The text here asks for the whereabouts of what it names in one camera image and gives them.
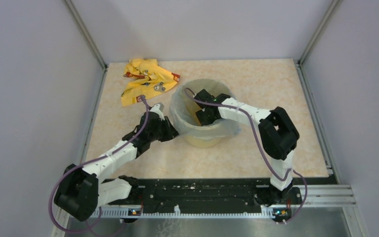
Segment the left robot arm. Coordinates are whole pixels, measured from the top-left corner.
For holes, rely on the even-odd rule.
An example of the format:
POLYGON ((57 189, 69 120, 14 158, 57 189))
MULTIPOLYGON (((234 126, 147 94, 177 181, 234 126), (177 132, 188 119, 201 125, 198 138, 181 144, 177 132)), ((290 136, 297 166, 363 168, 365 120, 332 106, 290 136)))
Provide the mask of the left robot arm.
POLYGON ((122 177, 108 181, 108 178, 121 166, 146 152, 152 142, 166 142, 178 136, 167 116, 145 112, 140 123, 100 157, 81 165, 68 166, 51 204, 77 220, 85 221, 97 208, 115 200, 135 203, 139 194, 130 181, 122 177))

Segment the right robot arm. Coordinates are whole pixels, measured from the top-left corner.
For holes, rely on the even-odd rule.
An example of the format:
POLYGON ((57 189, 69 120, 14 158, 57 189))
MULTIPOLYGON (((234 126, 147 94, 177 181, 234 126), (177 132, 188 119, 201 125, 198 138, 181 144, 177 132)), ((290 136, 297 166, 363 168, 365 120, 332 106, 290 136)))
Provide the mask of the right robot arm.
POLYGON ((256 108, 227 94, 213 96, 205 89, 194 93, 185 88, 185 94, 200 107, 196 117, 202 125, 226 119, 251 127, 260 154, 271 171, 270 185, 258 195, 258 201, 271 206, 287 200, 293 186, 293 156, 300 134, 286 110, 256 108))

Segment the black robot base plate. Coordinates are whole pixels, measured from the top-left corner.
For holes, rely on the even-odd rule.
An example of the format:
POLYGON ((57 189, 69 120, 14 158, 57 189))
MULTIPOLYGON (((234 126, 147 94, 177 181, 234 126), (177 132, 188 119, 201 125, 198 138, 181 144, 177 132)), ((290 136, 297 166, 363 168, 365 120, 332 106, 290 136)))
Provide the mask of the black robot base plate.
POLYGON ((172 212, 176 205, 183 213, 259 213, 271 208, 275 222, 291 218, 298 206, 312 203, 314 197, 333 192, 332 178, 295 178, 286 199, 267 206, 258 195, 270 185, 267 178, 232 179, 136 179, 129 178, 132 190, 128 198, 105 206, 142 208, 146 213, 172 212))

